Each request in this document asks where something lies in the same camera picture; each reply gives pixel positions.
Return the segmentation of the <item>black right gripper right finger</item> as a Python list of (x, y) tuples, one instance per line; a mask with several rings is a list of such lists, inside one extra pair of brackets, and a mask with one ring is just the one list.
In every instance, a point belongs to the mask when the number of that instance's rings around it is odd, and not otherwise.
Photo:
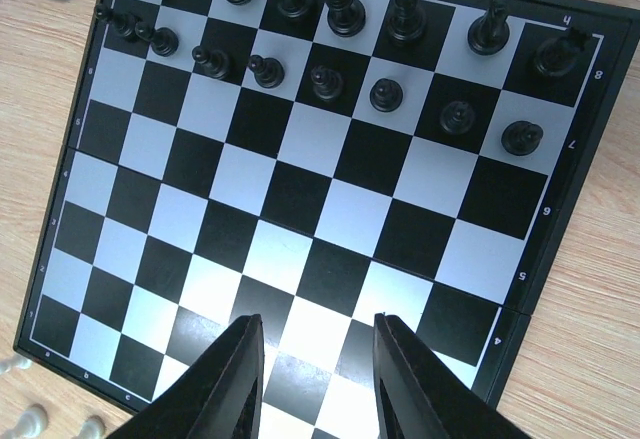
[(381, 438), (518, 438), (520, 429), (469, 390), (397, 315), (374, 318)]

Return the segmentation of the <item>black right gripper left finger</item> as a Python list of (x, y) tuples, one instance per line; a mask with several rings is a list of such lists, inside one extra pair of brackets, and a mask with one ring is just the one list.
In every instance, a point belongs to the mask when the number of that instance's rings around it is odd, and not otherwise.
[(264, 378), (263, 322), (243, 315), (158, 399), (111, 438), (256, 438)]

